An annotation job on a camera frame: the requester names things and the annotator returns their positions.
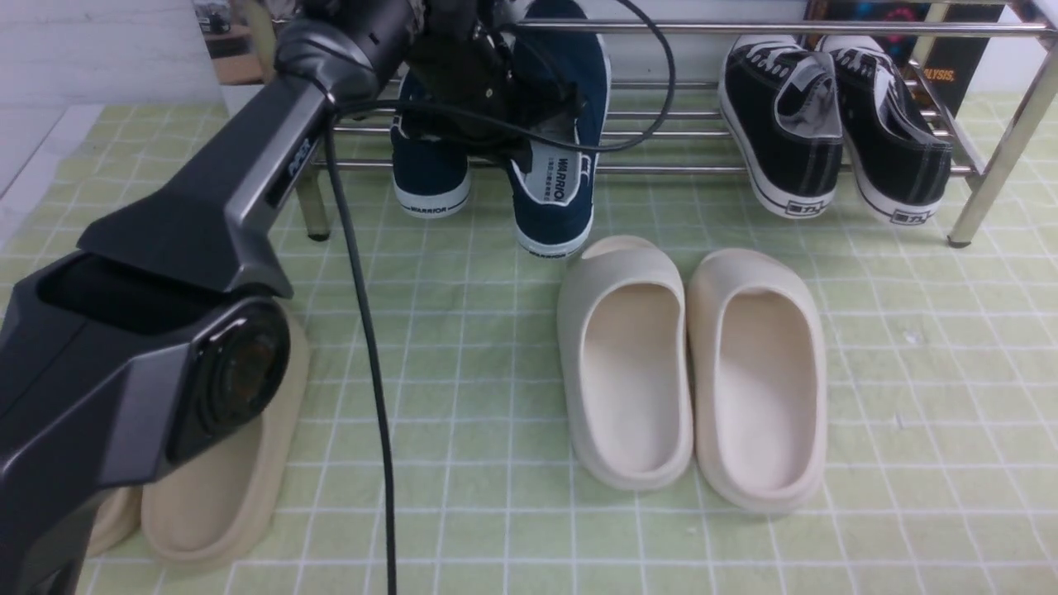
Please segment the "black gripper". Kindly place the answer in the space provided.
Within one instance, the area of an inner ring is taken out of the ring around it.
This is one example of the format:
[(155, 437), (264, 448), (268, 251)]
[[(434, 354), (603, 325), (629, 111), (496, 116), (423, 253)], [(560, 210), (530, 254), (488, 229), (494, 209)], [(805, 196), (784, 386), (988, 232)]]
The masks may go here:
[(486, 1), (423, 1), (422, 29), (407, 54), (408, 82), (423, 97), (401, 110), (401, 132), (413, 140), (448, 140), (474, 157), (531, 169), (531, 143), (521, 131), (543, 133), (548, 125), (579, 116), (577, 84), (560, 74), (528, 38), (531, 64), (517, 69), (515, 50)]

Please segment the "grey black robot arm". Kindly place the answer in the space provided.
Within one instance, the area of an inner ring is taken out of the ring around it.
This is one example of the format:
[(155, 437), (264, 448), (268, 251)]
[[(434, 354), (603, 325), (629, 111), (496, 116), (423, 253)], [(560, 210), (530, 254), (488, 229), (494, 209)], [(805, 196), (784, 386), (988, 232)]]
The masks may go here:
[(159, 191), (16, 282), (2, 322), (2, 591), (72, 594), (103, 494), (167, 477), (257, 418), (293, 358), (271, 244), (339, 118), (406, 65), (426, 132), (515, 157), (572, 83), (517, 72), (480, 1), (303, 1), (275, 76)]

